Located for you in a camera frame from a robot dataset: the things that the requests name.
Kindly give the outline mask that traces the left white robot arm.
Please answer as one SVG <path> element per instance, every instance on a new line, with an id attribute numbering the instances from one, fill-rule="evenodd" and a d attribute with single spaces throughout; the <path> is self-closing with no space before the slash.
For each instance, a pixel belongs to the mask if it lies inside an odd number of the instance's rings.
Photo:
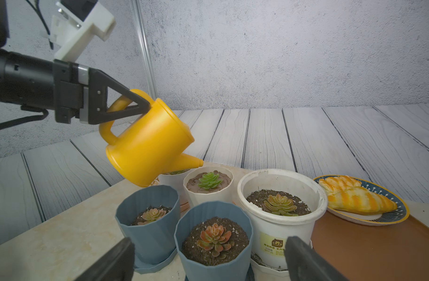
<path id="1" fill-rule="evenodd" d="M 19 105 L 31 116 L 0 123 L 0 130 L 45 119 L 54 111 L 58 123 L 73 118 L 90 125 L 147 113 L 152 99 L 137 94 L 105 72 L 77 63 L 94 37 L 106 40 L 116 25 L 98 1 L 59 1 L 59 14 L 46 27 L 50 44 L 59 46 L 52 61 L 15 52 L 9 38 L 5 1 L 0 1 L 0 102 Z"/>

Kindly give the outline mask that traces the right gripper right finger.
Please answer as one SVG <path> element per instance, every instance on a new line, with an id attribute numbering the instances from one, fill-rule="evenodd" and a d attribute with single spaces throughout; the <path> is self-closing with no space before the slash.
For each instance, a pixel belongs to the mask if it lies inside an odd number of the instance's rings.
<path id="1" fill-rule="evenodd" d="M 347 281 L 299 237 L 287 238 L 284 255 L 292 281 Z"/>

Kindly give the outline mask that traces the blue pot succulent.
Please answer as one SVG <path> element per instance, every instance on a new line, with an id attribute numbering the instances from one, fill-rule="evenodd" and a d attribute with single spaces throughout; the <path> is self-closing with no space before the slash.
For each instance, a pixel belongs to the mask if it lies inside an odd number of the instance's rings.
<path id="1" fill-rule="evenodd" d="M 254 229 L 240 207 L 209 201 L 177 223 L 174 239 L 187 281 L 253 281 Z"/>
<path id="2" fill-rule="evenodd" d="M 174 188 L 158 185 L 132 193 L 118 206 L 115 218 L 134 245 L 135 272 L 153 274 L 173 261 L 180 220 L 179 194 Z"/>

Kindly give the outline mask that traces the white ribbed pot green succulent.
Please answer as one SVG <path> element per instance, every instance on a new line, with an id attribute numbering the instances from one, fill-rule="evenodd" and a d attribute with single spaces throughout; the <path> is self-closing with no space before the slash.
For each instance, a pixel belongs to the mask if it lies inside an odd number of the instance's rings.
<path id="1" fill-rule="evenodd" d="M 231 203 L 233 187 L 234 175 L 225 167 L 200 167 L 183 181 L 190 208 L 209 201 Z"/>

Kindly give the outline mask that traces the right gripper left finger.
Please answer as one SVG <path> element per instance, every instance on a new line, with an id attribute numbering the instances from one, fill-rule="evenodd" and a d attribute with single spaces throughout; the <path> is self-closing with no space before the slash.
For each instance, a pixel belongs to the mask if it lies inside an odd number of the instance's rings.
<path id="1" fill-rule="evenodd" d="M 123 238 L 75 281 L 131 281 L 135 252 L 130 238 Z"/>

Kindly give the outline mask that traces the yellow plastic watering can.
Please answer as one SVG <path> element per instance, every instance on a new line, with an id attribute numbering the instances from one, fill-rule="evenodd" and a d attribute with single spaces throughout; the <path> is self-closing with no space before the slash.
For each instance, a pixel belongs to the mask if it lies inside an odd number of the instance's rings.
<path id="1" fill-rule="evenodd" d="M 194 142 L 187 124 L 161 100 L 133 89 L 135 98 L 144 98 L 150 110 L 119 136 L 112 122 L 100 124 L 99 133 L 108 144 L 110 163 L 124 178 L 139 187 L 148 187 L 160 174 L 203 166 L 203 161 L 184 153 Z"/>

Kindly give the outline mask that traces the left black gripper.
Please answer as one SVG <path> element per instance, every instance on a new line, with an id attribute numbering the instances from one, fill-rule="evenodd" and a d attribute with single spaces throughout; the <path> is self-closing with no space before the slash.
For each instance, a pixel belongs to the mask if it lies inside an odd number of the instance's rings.
<path id="1" fill-rule="evenodd" d="M 115 121 L 125 117 L 147 113 L 150 103 L 145 98 L 130 91 L 126 86 L 105 72 L 77 63 L 53 61 L 53 94 L 55 120 L 70 124 L 71 119 L 79 118 L 84 103 L 84 87 L 89 85 L 89 119 L 91 125 Z M 137 105 L 127 106 L 123 110 L 108 112 L 108 88 Z"/>

